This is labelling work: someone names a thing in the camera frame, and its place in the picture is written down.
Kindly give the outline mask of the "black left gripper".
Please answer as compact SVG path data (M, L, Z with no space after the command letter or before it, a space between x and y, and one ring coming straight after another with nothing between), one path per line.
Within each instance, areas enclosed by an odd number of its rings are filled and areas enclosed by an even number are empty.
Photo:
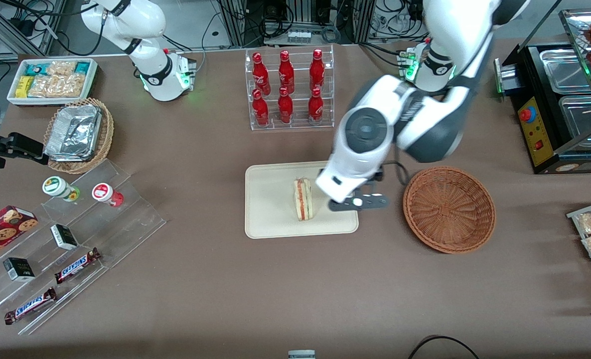
M377 193L376 189L377 182L382 181L383 177L384 170L379 169L368 178L349 178L349 183L353 186L353 191L346 196L346 200L353 200L358 197L362 198L362 200L366 200L367 198L371 200L375 197L381 197L382 194Z

